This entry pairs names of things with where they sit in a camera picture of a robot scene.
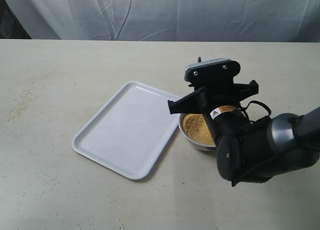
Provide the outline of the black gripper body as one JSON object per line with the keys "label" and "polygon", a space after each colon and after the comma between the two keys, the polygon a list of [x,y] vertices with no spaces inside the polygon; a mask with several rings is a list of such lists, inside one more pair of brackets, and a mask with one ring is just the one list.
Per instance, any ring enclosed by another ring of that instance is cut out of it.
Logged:
{"label": "black gripper body", "polygon": [[219,145],[221,139],[235,139],[246,132],[250,126],[249,117],[236,101],[234,80],[219,80],[203,85],[199,95],[202,114],[214,143]]}

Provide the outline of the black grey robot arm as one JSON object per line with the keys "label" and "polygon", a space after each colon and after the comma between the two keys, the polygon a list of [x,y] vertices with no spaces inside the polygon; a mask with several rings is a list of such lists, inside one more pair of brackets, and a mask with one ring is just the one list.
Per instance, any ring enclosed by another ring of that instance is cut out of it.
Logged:
{"label": "black grey robot arm", "polygon": [[178,101],[169,101],[169,111],[203,116],[215,144],[218,172],[233,186],[265,183],[318,162],[318,108],[304,115],[283,113],[252,121],[241,101],[258,93],[256,81],[234,83],[232,75],[205,76],[198,70],[184,79],[194,90]]}

